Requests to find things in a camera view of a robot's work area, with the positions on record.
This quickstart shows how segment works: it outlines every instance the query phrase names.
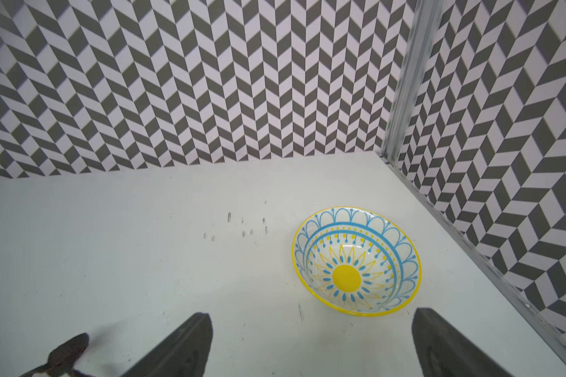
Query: yellow center dot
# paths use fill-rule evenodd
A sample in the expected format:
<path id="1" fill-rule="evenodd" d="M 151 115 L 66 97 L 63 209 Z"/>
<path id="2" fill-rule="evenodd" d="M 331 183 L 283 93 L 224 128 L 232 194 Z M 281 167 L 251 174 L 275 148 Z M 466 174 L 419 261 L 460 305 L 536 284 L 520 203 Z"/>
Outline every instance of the yellow center dot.
<path id="1" fill-rule="evenodd" d="M 354 292 L 360 287 L 360 274 L 358 271 L 346 264 L 343 264 L 333 270 L 333 284 L 340 291 Z"/>

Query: white tabletop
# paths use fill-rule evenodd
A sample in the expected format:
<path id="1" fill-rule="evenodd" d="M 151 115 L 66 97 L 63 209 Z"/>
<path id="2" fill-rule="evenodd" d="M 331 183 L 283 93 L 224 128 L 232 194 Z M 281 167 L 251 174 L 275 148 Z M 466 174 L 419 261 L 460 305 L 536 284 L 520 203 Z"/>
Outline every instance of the white tabletop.
<path id="1" fill-rule="evenodd" d="M 297 227 L 340 205 L 413 241 L 423 278 L 402 310 L 353 317 L 299 282 Z M 197 311 L 214 327 L 206 376 L 420 376 L 411 321 L 423 306 L 516 377 L 566 376 L 374 153 L 0 181 L 0 377 L 81 332 L 93 347 L 76 366 L 117 377 Z"/>

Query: gray and white wallpaper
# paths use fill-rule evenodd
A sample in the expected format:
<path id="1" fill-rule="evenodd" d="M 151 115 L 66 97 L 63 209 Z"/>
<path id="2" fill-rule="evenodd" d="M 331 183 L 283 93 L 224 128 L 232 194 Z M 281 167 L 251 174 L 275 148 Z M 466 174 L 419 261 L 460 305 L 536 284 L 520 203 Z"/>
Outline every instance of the gray and white wallpaper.
<path id="1" fill-rule="evenodd" d="M 566 0 L 447 0 L 398 167 L 566 339 Z"/>
<path id="2" fill-rule="evenodd" d="M 415 5 L 0 1 L 0 177 L 378 148 Z"/>

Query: bowl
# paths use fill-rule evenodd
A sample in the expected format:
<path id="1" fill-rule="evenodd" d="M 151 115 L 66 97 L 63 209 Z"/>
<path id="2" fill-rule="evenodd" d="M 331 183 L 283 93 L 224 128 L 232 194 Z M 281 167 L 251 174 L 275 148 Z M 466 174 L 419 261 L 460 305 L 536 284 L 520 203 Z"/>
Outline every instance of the bowl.
<path id="1" fill-rule="evenodd" d="M 292 258 L 314 297 L 352 315 L 395 312 L 421 283 L 411 240 L 385 217 L 361 208 L 333 207 L 307 218 L 296 232 Z"/>

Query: yellow bowl rim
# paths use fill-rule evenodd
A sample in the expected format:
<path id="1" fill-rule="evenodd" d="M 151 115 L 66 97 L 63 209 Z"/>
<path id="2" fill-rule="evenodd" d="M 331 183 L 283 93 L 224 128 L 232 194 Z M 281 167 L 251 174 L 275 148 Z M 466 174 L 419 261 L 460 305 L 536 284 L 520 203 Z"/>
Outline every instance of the yellow bowl rim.
<path id="1" fill-rule="evenodd" d="M 304 220 L 302 222 L 302 224 L 300 224 L 299 228 L 296 230 L 296 234 L 293 237 L 293 242 L 291 244 L 291 261 L 293 262 L 293 268 L 296 271 L 296 275 L 298 276 L 298 278 L 300 278 L 300 281 L 302 282 L 302 285 L 314 296 L 317 298 L 317 300 L 321 301 L 322 303 L 324 303 L 325 305 L 329 306 L 330 308 L 333 308 L 337 311 L 340 311 L 342 313 L 346 313 L 346 314 L 350 314 L 350 315 L 356 315 L 359 317 L 379 317 L 381 315 L 386 315 L 386 314 L 390 314 L 390 313 L 394 313 L 396 311 L 399 311 L 400 309 L 402 309 L 403 307 L 405 307 L 409 302 L 411 302 L 411 300 L 413 300 L 413 298 L 415 297 L 415 295 L 417 294 L 417 291 L 419 290 L 419 286 L 421 285 L 421 260 L 419 260 L 419 254 L 417 253 L 417 249 L 415 248 L 415 245 L 413 245 L 413 242 L 411 242 L 411 239 L 409 237 L 407 237 L 407 240 L 409 241 L 409 243 L 411 244 L 411 246 L 413 247 L 413 251 L 415 252 L 415 256 L 417 257 L 417 265 L 419 267 L 419 275 L 417 278 L 417 285 L 415 286 L 415 290 L 413 291 L 413 294 L 411 294 L 411 296 L 409 298 L 407 298 L 407 300 L 405 302 L 403 302 L 402 304 L 400 304 L 399 306 L 397 306 L 396 308 L 390 309 L 390 310 L 386 310 L 383 312 L 378 312 L 378 313 L 357 313 L 354 311 L 350 311 L 350 310 L 346 310 L 346 309 L 342 309 L 339 308 L 338 306 L 333 305 L 332 303 L 330 303 L 329 301 L 325 300 L 324 298 L 320 297 L 318 294 L 315 293 L 315 291 L 310 288 L 310 286 L 308 285 L 308 283 L 306 283 L 304 281 L 304 279 L 302 279 L 302 275 L 300 275 L 300 271 L 297 270 L 297 266 L 296 266 L 296 257 L 294 255 L 295 250 L 294 247 L 296 245 L 296 239 L 297 239 L 297 234 L 298 232 L 300 232 L 300 229 L 302 229 L 302 225 L 306 224 L 306 222 L 308 222 L 310 219 L 312 219 L 312 217 L 314 215 L 320 214 L 321 212 L 324 211 L 329 211 L 330 209 L 335 209 L 335 208 L 352 208 L 352 209 L 358 209 L 358 210 L 362 210 L 364 212 L 367 212 L 369 214 L 372 215 L 376 215 L 381 217 L 382 219 L 384 219 L 385 221 L 390 222 L 392 225 L 394 225 L 398 230 L 400 230 L 400 232 L 407 237 L 407 235 L 405 234 L 405 232 L 400 229 L 394 222 L 391 222 L 390 220 L 388 220 L 387 218 L 385 218 L 382 215 L 379 215 L 376 212 L 373 212 L 372 210 L 368 210 L 368 209 L 364 209 L 364 208 L 360 208 L 360 207 L 352 207 L 352 206 L 335 206 L 335 207 L 327 207 L 324 208 L 320 211 L 315 212 L 314 214 L 310 215 L 306 220 Z"/>

